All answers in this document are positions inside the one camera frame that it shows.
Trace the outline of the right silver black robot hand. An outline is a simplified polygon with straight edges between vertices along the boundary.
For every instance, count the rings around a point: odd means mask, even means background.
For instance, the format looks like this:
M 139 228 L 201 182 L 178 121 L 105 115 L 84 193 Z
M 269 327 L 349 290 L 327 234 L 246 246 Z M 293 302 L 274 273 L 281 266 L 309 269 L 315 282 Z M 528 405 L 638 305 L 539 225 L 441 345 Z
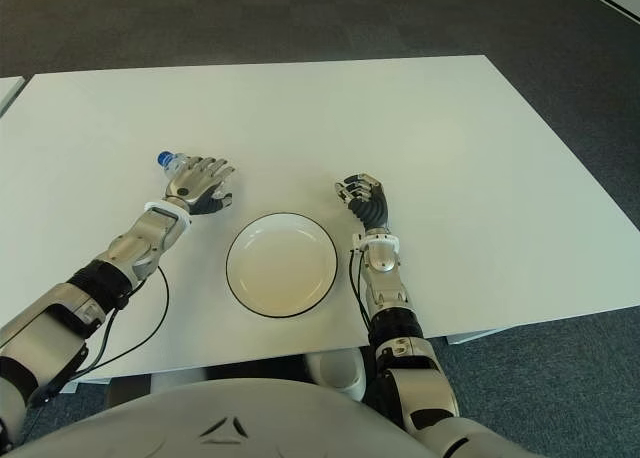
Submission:
M 346 208 L 361 222 L 366 231 L 387 229 L 388 205 L 381 182 L 367 173 L 346 177 L 334 185 Z

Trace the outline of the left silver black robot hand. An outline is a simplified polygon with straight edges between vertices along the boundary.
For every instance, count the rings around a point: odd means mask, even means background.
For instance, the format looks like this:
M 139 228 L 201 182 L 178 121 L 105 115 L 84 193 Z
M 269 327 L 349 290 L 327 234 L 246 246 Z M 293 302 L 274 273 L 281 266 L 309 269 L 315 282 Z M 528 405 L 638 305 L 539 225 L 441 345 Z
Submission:
M 234 171 L 226 159 L 187 157 L 169 179 L 164 200 L 191 216 L 217 213 L 232 203 L 224 184 Z

